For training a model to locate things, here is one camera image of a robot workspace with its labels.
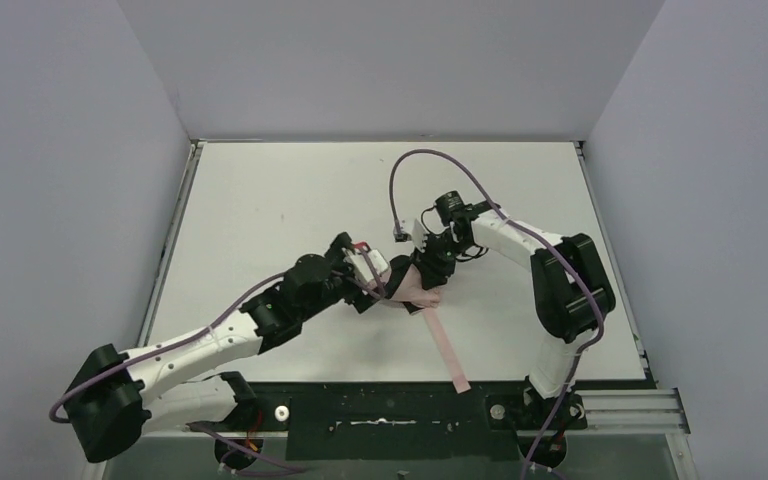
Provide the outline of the pink and black umbrella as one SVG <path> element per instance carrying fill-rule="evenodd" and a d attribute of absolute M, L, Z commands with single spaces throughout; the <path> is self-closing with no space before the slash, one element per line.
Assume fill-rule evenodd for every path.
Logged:
<path fill-rule="evenodd" d="M 422 316 L 451 377 L 455 392 L 463 394 L 469 391 L 471 385 L 437 312 L 442 300 L 441 288 L 424 287 L 419 269 L 407 257 L 394 259 L 385 277 L 387 280 L 384 286 L 386 298 L 403 306 L 416 308 Z"/>

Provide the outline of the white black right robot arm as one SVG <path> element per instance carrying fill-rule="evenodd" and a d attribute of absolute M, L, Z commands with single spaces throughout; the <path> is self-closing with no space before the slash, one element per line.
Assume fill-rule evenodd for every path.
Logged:
<path fill-rule="evenodd" d="M 425 290 L 445 285 L 459 263 L 479 251 L 497 253 L 531 274 L 537 318 L 545 336 L 526 377 L 533 394 L 554 399 L 569 390 L 580 349 L 604 329 L 616 297 L 592 238 L 561 236 L 510 218 L 499 206 L 466 204 L 451 191 L 432 206 L 442 230 L 414 220 L 411 261 Z"/>

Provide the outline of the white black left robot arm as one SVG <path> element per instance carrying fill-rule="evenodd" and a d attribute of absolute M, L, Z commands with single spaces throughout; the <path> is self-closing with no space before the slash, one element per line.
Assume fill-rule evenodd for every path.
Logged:
<path fill-rule="evenodd" d="M 407 257 L 388 260 L 341 233 L 325 254 L 299 257 L 204 327 L 142 348 L 119 351 L 106 344 L 92 350 L 58 403 L 65 412 L 61 419 L 72 426 L 89 462 L 109 460 L 157 419 L 149 406 L 167 392 L 287 343 L 306 321 L 339 302 L 365 312 L 392 297 L 409 266 Z"/>

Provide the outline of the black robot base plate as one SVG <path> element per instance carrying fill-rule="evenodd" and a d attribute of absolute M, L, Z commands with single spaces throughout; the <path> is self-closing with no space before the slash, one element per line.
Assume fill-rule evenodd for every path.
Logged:
<path fill-rule="evenodd" d="M 282 434 L 290 462 L 514 461 L 555 467 L 565 432 L 587 425 L 580 395 L 541 398 L 526 381 L 477 381 L 459 393 L 449 382 L 232 382 L 231 413 L 203 426 L 243 446 Z"/>

